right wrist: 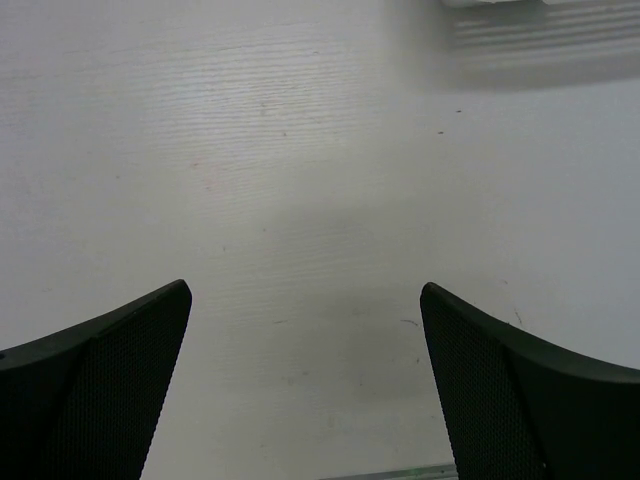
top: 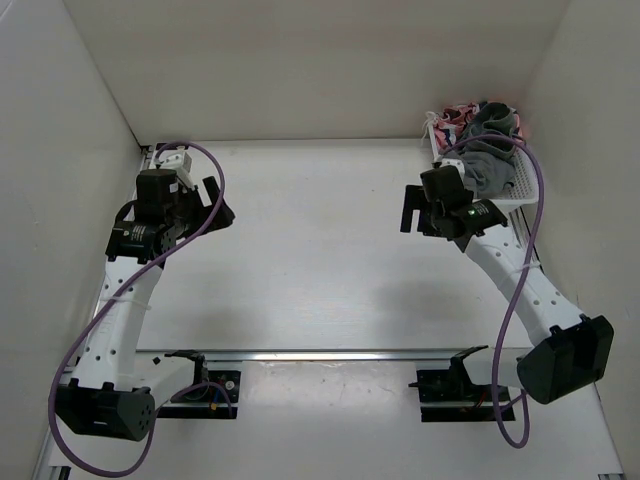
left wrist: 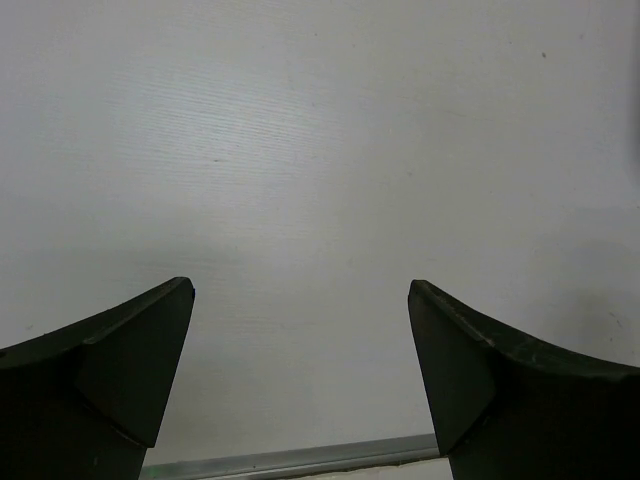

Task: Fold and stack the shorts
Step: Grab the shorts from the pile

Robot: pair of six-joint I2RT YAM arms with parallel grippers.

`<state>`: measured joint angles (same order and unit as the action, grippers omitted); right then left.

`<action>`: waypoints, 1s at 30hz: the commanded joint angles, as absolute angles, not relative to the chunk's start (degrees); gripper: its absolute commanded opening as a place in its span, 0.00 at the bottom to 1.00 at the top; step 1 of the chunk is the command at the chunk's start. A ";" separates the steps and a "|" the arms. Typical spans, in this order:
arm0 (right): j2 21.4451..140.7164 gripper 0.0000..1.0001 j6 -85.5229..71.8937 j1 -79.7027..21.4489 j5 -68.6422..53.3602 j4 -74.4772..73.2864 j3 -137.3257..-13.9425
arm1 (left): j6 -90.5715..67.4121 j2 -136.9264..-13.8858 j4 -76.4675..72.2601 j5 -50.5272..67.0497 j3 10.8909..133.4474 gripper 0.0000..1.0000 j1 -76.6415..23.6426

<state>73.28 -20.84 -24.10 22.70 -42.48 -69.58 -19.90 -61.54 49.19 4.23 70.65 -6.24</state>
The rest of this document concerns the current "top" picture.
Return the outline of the grey shorts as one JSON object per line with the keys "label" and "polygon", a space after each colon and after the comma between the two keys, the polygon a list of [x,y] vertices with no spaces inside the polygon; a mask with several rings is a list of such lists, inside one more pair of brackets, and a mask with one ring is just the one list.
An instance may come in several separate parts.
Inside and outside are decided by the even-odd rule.
{"label": "grey shorts", "polygon": [[[519,130],[514,111],[504,103],[486,103],[468,123],[460,140],[482,135],[512,137]],[[479,139],[456,150],[462,160],[465,188],[477,198],[491,198],[500,194],[513,180],[516,172],[516,147],[509,142]]]}

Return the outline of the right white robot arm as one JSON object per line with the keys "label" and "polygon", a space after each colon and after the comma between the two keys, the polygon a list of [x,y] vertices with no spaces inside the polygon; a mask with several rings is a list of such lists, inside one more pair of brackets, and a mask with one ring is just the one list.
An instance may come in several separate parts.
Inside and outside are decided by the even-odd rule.
{"label": "right white robot arm", "polygon": [[479,266],[508,301],[532,344],[508,353],[504,341],[471,347],[451,359],[449,387],[470,400],[496,383],[549,404],[605,374],[614,338],[602,315],[567,300],[526,256],[507,217],[490,199],[475,199],[452,166],[425,171],[405,188],[400,230],[442,238]]}

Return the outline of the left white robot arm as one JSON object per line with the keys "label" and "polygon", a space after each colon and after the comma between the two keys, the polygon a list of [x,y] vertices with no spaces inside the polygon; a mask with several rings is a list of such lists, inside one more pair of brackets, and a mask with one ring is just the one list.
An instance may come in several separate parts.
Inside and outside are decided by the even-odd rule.
{"label": "left white robot arm", "polygon": [[54,435],[65,425],[78,435],[140,441],[150,434],[157,408],[208,392],[204,357],[195,350],[136,361],[149,301],[168,257],[235,219],[224,201],[223,178],[209,176],[203,185],[208,204],[176,168],[138,174],[136,196],[116,214],[107,243],[99,311],[70,349],[79,361],[69,380],[55,374],[48,400]]}

